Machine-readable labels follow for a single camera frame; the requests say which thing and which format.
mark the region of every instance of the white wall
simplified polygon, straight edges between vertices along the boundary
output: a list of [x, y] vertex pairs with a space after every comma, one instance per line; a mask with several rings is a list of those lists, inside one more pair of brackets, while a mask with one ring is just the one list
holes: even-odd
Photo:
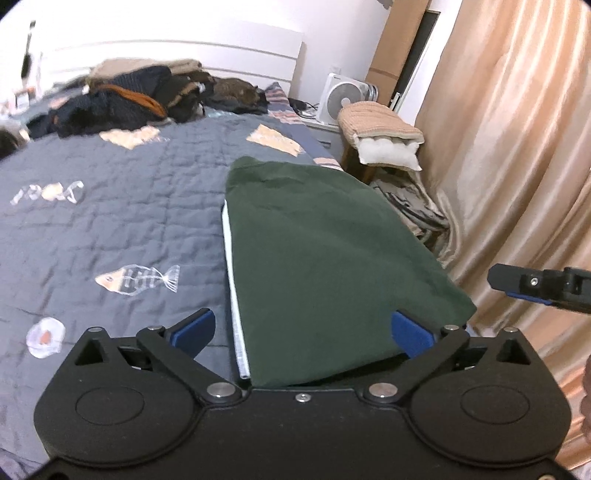
[[414, 125], [418, 111], [421, 109], [441, 54], [456, 23], [462, 0], [431, 0], [429, 10], [441, 12], [427, 46], [415, 71], [406, 94], [398, 108], [398, 114], [406, 123]]
[[194, 18], [195, 29], [208, 17], [290, 28], [304, 34], [291, 96], [311, 103], [320, 99], [332, 69], [363, 80], [389, 11], [377, 0], [21, 0], [0, 21], [0, 99], [20, 86], [22, 55], [29, 22], [37, 20], [32, 51], [43, 50], [43, 35], [55, 29], [105, 29], [117, 15], [157, 31], [175, 17]]

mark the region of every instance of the nightstand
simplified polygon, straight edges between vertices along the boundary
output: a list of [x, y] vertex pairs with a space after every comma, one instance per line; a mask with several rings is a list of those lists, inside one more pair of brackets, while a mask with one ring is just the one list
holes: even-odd
[[321, 124], [315, 119], [302, 118], [304, 125], [310, 128], [312, 135], [338, 161], [343, 158], [347, 141], [343, 137], [338, 125]]

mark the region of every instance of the dark clothing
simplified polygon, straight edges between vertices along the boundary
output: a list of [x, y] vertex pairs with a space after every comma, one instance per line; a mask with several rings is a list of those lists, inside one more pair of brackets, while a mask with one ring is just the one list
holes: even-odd
[[202, 80], [205, 85], [205, 91], [202, 94], [204, 106], [239, 115], [268, 113], [269, 102], [265, 92], [250, 83], [235, 78], [209, 77]]
[[14, 136], [0, 129], [0, 160], [18, 150], [18, 144]]
[[[113, 86], [111, 88], [102, 85], [87, 95], [71, 98], [58, 109], [33, 119], [27, 127], [32, 138], [54, 132], [60, 137], [69, 137], [92, 135], [114, 128], [136, 130], [148, 122], [162, 120], [167, 114], [176, 121], [187, 121], [193, 107], [199, 102], [199, 90], [196, 88], [181, 95], [189, 83], [186, 77], [174, 77], [168, 67], [146, 67], [113, 78], [109, 83]], [[124, 96], [120, 93], [121, 89], [124, 90]], [[134, 92], [142, 95], [134, 99]], [[161, 108], [155, 109], [145, 102], [142, 104], [142, 98], [146, 96], [160, 104]], [[158, 101], [160, 97], [175, 99], [177, 96], [181, 98], [169, 111], [168, 104], [163, 105]]]
[[243, 157], [226, 201], [254, 386], [392, 358], [398, 309], [436, 326], [464, 325], [476, 310], [388, 203], [350, 175]]

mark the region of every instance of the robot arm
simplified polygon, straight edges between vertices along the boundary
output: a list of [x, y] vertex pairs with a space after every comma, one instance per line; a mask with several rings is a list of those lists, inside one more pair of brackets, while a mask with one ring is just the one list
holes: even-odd
[[193, 360], [214, 329], [203, 309], [134, 338], [87, 330], [35, 409], [51, 460], [30, 480], [574, 479], [553, 461], [568, 402], [518, 329], [396, 312], [411, 359], [381, 382], [246, 391]]
[[591, 272], [586, 270], [532, 270], [496, 264], [488, 272], [488, 283], [516, 299], [591, 314]]

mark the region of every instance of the blue gripper pad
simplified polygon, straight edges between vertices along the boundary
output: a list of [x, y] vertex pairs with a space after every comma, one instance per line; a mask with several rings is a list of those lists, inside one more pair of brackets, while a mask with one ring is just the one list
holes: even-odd
[[511, 291], [505, 292], [505, 295], [512, 299], [527, 300], [533, 303], [541, 303], [542, 305], [552, 305], [554, 303], [552, 300], [539, 299], [538, 297], [530, 297], [529, 295], [522, 295], [521, 293], [513, 293]]
[[215, 333], [216, 316], [209, 309], [201, 309], [167, 329], [167, 338], [170, 345], [195, 358]]
[[410, 358], [421, 355], [437, 342], [435, 333], [400, 311], [392, 314], [392, 338]]

